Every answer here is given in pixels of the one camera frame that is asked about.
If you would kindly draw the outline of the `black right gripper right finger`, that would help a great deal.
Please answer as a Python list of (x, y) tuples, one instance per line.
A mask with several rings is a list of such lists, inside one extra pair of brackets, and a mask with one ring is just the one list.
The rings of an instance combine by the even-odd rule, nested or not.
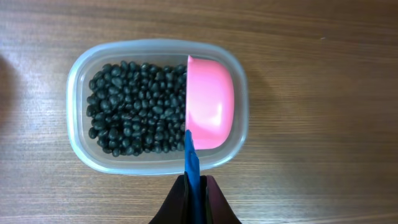
[(206, 222), (209, 224), (241, 224), (215, 178), (211, 175), (204, 175), (203, 181)]

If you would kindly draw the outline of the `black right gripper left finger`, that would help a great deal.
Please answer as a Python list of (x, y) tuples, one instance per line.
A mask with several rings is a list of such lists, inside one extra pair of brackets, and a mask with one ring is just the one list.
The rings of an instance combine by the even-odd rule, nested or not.
[(149, 224), (186, 224), (188, 193), (187, 176), (178, 176), (159, 211)]

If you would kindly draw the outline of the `pink scoop blue handle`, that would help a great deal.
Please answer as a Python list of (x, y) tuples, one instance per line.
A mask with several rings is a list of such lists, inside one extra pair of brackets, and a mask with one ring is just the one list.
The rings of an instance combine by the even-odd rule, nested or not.
[(200, 163), (196, 150), (214, 149), (229, 136), (234, 89), (229, 71), (214, 60), (188, 56), (185, 112), (185, 176), (189, 223), (205, 223)]

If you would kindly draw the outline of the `clear plastic container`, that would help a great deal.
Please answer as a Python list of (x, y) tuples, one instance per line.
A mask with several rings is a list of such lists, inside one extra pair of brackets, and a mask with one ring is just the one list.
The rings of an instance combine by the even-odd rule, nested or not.
[(67, 127), (76, 156), (121, 175), (184, 171), (190, 131), (200, 168), (230, 161), (248, 135), (247, 77), (227, 50), (144, 39), (97, 45), (67, 81)]

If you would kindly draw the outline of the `black beans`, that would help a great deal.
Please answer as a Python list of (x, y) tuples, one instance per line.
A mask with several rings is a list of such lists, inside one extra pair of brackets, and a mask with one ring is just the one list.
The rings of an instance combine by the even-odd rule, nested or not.
[(187, 66), (107, 63), (89, 81), (90, 139), (114, 157), (185, 149)]

